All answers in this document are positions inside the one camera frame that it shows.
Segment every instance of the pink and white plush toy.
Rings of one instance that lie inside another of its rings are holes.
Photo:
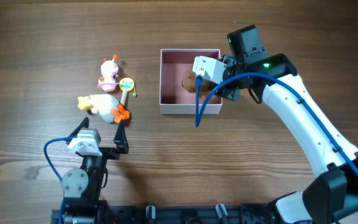
[[[118,77],[117,73],[119,69],[118,65],[114,62],[117,58],[118,55],[114,55],[112,60],[107,60],[105,58],[102,66],[100,66],[102,77],[98,80],[98,87],[106,93],[115,90],[118,85],[116,78]]]

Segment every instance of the wooden surface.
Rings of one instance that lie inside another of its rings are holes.
[[[86,113],[77,97],[97,89],[105,57],[136,81],[128,155],[108,162],[101,198],[111,205],[268,202],[314,179],[278,116],[245,94],[218,116],[163,116],[160,49],[221,49],[226,34],[255,24],[269,54],[285,53],[327,117],[358,147],[358,1],[0,1],[0,223],[48,223],[62,190],[42,148]],[[117,126],[99,117],[102,146]],[[58,171],[81,159],[63,143]],[[342,223],[358,223],[358,213]]]

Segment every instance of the wooden table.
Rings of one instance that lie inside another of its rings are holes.
[[[87,116],[77,97],[102,93],[100,65],[113,54],[139,97],[129,98],[129,154],[108,162],[101,198],[111,205],[238,205],[307,187],[314,176],[299,145],[247,94],[225,100],[197,129],[194,116],[160,114],[160,49],[231,54],[226,34],[251,24],[270,55],[290,58],[327,117],[358,146],[358,1],[4,2],[0,223],[48,223],[60,206],[60,183],[42,148]],[[90,126],[102,146],[112,144],[116,124],[95,116]],[[49,154],[61,174],[81,162],[63,143]],[[358,223],[358,213],[342,223]]]

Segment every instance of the open box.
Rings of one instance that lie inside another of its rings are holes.
[[[161,49],[160,64],[160,110],[162,114],[195,114],[196,93],[187,92],[181,85],[186,71],[193,69],[196,56],[219,59],[219,49]],[[199,100],[199,109],[205,96]],[[210,99],[204,114],[218,114],[222,107],[222,98]]]

